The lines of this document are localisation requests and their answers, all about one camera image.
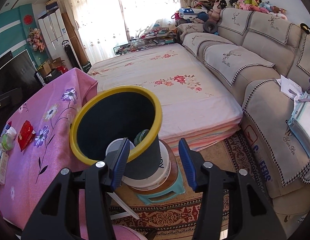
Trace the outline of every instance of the patterned rug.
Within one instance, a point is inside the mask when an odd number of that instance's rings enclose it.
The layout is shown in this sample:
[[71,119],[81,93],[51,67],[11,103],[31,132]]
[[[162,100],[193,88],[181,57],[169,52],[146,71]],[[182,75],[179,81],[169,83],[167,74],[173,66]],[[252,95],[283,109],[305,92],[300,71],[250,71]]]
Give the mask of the patterned rug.
[[[258,165],[241,130],[224,141],[200,152],[206,161],[214,163],[220,169],[232,172],[239,169],[247,170],[268,196]],[[155,240],[188,240],[192,238],[199,215],[202,195],[194,193],[188,186],[179,156],[176,159],[183,174],[186,192],[170,201],[146,206],[126,185],[123,185],[116,190],[116,193],[139,215],[140,220],[130,216],[113,220],[113,224],[130,227],[143,235],[156,228],[158,232]],[[110,210],[111,214],[124,212],[117,203],[112,203]],[[228,218],[229,195],[228,191],[225,190],[221,230],[227,229]]]

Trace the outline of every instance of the yellow rim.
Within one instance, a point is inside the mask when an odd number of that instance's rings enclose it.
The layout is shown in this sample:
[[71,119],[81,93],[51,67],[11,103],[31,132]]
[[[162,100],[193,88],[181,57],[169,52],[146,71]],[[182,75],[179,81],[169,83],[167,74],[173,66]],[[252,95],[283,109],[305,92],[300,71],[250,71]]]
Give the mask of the yellow rim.
[[88,165],[93,165],[97,161],[87,158],[82,153],[82,151],[79,149],[79,146],[77,143],[77,129],[78,129],[78,126],[82,118],[87,113],[87,111],[90,108],[92,108],[97,102],[99,102],[101,99],[109,97],[117,93],[122,93],[122,92],[139,93],[147,97],[152,102],[155,108],[155,118],[154,118],[154,122],[153,122],[153,125],[150,131],[148,132],[146,137],[141,141],[141,143],[138,144],[133,150],[130,151],[127,162],[130,162],[136,159],[139,155],[141,155],[152,144],[152,142],[155,140],[156,136],[158,135],[161,124],[162,124],[162,107],[160,105],[158,98],[151,91],[143,87],[139,87],[139,86],[120,86],[120,87],[109,89],[107,91],[104,91],[98,94],[97,96],[92,98],[87,104],[83,106],[83,108],[80,110],[80,112],[75,117],[72,127],[70,129],[70,133],[69,133],[70,147],[74,155],[83,163],[88,164]]

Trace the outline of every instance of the blue gripper pad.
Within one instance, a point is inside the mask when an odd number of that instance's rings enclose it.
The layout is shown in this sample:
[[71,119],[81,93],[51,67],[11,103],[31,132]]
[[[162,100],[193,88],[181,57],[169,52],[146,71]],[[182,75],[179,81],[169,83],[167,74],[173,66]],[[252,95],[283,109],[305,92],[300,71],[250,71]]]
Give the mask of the blue gripper pad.
[[129,152],[129,140],[124,138],[116,154],[113,156],[109,156],[108,154],[105,158],[105,162],[109,168],[108,176],[111,179],[110,188],[113,191],[121,185],[122,176],[124,175]]
[[178,143],[178,152],[183,164],[188,185],[194,192],[203,192],[208,184],[208,177],[201,171],[204,158],[199,152],[191,151],[184,138]]

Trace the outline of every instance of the black trash can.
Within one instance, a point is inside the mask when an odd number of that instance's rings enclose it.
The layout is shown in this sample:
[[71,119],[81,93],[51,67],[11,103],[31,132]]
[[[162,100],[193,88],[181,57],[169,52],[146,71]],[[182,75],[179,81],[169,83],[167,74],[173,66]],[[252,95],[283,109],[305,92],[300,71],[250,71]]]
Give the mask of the black trash can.
[[131,142],[148,129],[146,137],[128,157],[124,176],[146,179],[160,165],[158,132],[162,109],[158,98],[139,86],[121,86],[104,91],[90,100],[76,116],[70,131],[74,155],[92,165],[104,160],[107,146],[119,138]]

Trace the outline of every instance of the silver screw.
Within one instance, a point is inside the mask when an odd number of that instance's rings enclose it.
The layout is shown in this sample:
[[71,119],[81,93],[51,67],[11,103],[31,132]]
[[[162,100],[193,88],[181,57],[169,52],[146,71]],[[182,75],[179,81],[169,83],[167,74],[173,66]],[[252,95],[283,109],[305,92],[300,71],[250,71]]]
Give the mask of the silver screw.
[[205,168],[210,169],[210,168],[213,167],[213,164],[212,164],[211,162],[204,162],[204,163],[203,163],[203,166],[204,166]]
[[239,172],[242,176],[246,176],[246,175],[248,174],[247,170],[245,170],[245,169],[240,169],[238,172]]
[[67,175],[67,174],[69,173],[69,169],[64,168],[64,169],[62,169],[62,170],[60,171],[60,173],[61,173],[62,175]]
[[102,168],[102,167],[104,167],[105,166],[105,162],[103,162],[103,161],[101,161],[101,162],[96,162],[96,167],[97,168]]

